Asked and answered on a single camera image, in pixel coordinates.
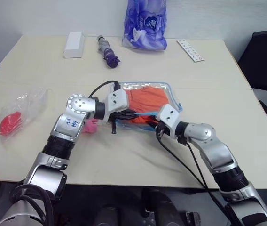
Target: black cable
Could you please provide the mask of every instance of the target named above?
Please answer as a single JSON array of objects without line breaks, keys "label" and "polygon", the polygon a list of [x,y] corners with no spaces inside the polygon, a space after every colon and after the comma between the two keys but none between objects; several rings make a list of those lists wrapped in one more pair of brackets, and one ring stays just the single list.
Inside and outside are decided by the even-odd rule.
[{"label": "black cable", "polygon": [[192,148],[190,147],[190,145],[187,143],[187,146],[189,148],[189,150],[191,151],[192,157],[195,161],[195,164],[197,166],[197,169],[199,171],[199,174],[203,180],[203,183],[201,182],[201,180],[198,178],[198,176],[195,175],[195,173],[182,161],[180,160],[168,147],[166,147],[163,142],[161,141],[161,138],[159,137],[159,135],[157,134],[157,140],[160,143],[160,145],[167,151],[169,152],[181,165],[183,165],[191,174],[192,176],[200,183],[200,185],[205,189],[205,191],[209,194],[209,196],[212,198],[212,200],[214,201],[214,203],[217,205],[217,207],[221,210],[221,212],[230,220],[228,214],[226,213],[224,207],[222,206],[222,204],[219,202],[219,200],[210,192],[208,185],[204,179],[204,176],[200,170],[200,167],[198,165],[198,162],[196,160],[196,157],[192,151]]},{"label": "black cable", "polygon": [[198,169],[198,172],[199,172],[199,174],[200,174],[200,177],[201,177],[201,179],[202,179],[203,182],[204,182],[204,186],[205,186],[205,190],[206,190],[206,192],[209,193],[209,196],[212,198],[212,200],[214,201],[214,203],[218,206],[218,208],[221,210],[221,212],[222,212],[222,213],[229,219],[228,214],[226,213],[226,211],[225,211],[223,205],[220,203],[220,201],[219,201],[219,200],[212,194],[212,192],[209,190],[208,185],[207,185],[207,183],[206,183],[206,181],[205,181],[205,179],[204,179],[203,173],[202,173],[202,171],[201,171],[201,169],[200,169],[200,167],[199,167],[199,165],[198,165],[197,159],[196,159],[196,157],[195,157],[195,155],[194,155],[194,153],[193,153],[193,150],[192,150],[191,146],[190,146],[188,143],[187,143],[187,147],[189,148],[189,150],[190,150],[190,152],[191,152],[191,155],[192,155],[192,157],[193,157],[193,159],[194,159],[194,162],[195,162],[195,165],[196,165],[196,167],[197,167],[197,169]]},{"label": "black cable", "polygon": [[93,92],[88,97],[91,98],[98,89],[100,89],[101,87],[103,87],[107,84],[110,84],[110,83],[114,83],[115,85],[119,85],[119,83],[115,80],[106,81],[106,82],[102,83],[100,86],[98,86],[96,89],[94,89]]},{"label": "black cable", "polygon": [[44,189],[42,189],[41,187],[39,187],[37,185],[25,184],[25,185],[20,185],[20,186],[16,187],[13,190],[13,192],[10,194],[10,199],[13,200],[14,202],[16,202],[17,201],[16,195],[18,194],[18,192],[20,192],[23,189],[32,189],[41,196],[41,199],[44,202],[44,206],[45,206],[46,222],[47,222],[46,225],[47,226],[54,226],[54,216],[53,216],[52,203],[51,203],[51,200],[50,200],[48,193]]},{"label": "black cable", "polygon": [[167,152],[169,152],[170,155],[172,155],[181,165],[183,165],[193,176],[194,178],[200,183],[200,185],[205,188],[204,184],[201,182],[201,180],[195,175],[195,173],[182,161],[180,160],[168,147],[166,147],[163,142],[161,141],[161,138],[157,134],[157,140],[159,141],[160,145],[166,149]]},{"label": "black cable", "polygon": [[39,215],[39,218],[41,219],[43,226],[47,226],[47,223],[46,223],[47,218],[46,218],[44,211],[31,197],[29,197],[27,195],[21,195],[18,199],[19,200],[25,200],[28,203],[30,203],[30,205],[35,209],[35,211]]}]

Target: table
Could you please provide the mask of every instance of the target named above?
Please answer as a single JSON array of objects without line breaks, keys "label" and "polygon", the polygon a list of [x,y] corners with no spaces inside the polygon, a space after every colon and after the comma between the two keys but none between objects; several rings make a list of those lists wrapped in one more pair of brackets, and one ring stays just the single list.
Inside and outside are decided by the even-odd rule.
[{"label": "table", "polygon": [[97,52],[96,37],[85,37],[82,58],[64,59],[65,36],[22,36],[0,64],[0,82],[85,84],[107,80],[164,81],[173,88],[250,89],[222,40],[189,40],[205,58],[194,63],[175,39],[165,52],[120,46],[121,38],[108,37],[120,65],[108,69]]},{"label": "table", "polygon": [[[0,83],[0,109],[36,86]],[[44,87],[49,89],[46,110],[13,137],[6,148],[0,142],[0,180],[23,179],[46,144],[57,117],[64,112],[67,97],[73,93],[89,94],[93,90],[91,86],[81,85],[49,84]],[[108,87],[99,90],[97,96],[102,99],[107,92]],[[262,176],[267,175],[267,119],[253,92],[178,88],[174,92],[181,97],[184,107],[181,119],[213,125],[247,178],[257,188],[267,188],[267,177]],[[194,172],[197,171],[186,147],[168,138],[164,142]],[[217,188],[197,149],[194,148],[194,152],[208,186]],[[118,129],[117,134],[112,135],[110,126],[106,125],[99,126],[95,134],[80,137],[66,174],[70,184],[199,187],[190,174],[161,148],[154,133]]]},{"label": "table", "polygon": [[[165,53],[141,52],[108,38],[122,64],[108,69],[95,50],[95,37],[86,37],[80,59],[63,59],[64,36],[23,36],[0,64],[0,109],[34,87],[48,91],[46,110],[5,146],[0,142],[0,180],[23,179],[74,93],[88,95],[100,83],[166,81],[180,100],[183,121],[208,123],[228,145],[246,177],[256,188],[267,188],[267,117],[252,89],[220,40],[189,40],[205,61],[194,63],[175,40]],[[97,92],[103,99],[109,87]],[[108,125],[83,134],[66,170],[69,184],[171,186],[200,185],[155,140],[155,134]],[[197,172],[186,147],[164,142]],[[217,188],[198,150],[193,148],[210,188]]]}]

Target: blue object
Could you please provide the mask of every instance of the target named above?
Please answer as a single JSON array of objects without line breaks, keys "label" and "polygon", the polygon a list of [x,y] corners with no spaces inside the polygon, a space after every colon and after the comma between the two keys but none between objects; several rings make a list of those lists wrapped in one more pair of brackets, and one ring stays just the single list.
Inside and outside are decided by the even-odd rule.
[{"label": "blue object", "polygon": [[158,112],[145,112],[145,113],[135,113],[138,116],[149,116],[149,115],[157,115]]},{"label": "blue object", "polygon": [[166,0],[128,0],[122,43],[131,48],[164,50],[167,47]]}]

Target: white wall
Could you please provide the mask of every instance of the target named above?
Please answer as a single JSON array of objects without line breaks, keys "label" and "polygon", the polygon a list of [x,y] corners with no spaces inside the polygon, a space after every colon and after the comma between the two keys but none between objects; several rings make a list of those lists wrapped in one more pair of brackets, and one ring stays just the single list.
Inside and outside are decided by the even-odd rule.
[{"label": "white wall", "polygon": [[[126,7],[127,0],[0,0],[0,61],[21,34],[122,36]],[[267,0],[167,0],[167,38],[223,39],[239,59],[263,30]]]}]

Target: clear plastic bag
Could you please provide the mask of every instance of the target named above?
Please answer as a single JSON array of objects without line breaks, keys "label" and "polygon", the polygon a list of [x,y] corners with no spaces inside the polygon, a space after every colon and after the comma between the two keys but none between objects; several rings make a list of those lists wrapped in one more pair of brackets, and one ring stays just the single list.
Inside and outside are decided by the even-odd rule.
[{"label": "clear plastic bag", "polygon": [[47,89],[31,90],[2,107],[0,112],[0,139],[9,140],[24,128],[47,105]]},{"label": "clear plastic bag", "polygon": [[138,117],[132,120],[118,120],[116,124],[119,127],[154,130],[149,125],[152,121],[151,116],[157,115],[163,105],[170,104],[178,112],[183,110],[168,83],[122,82],[120,86],[127,93],[129,109],[135,111]]}]

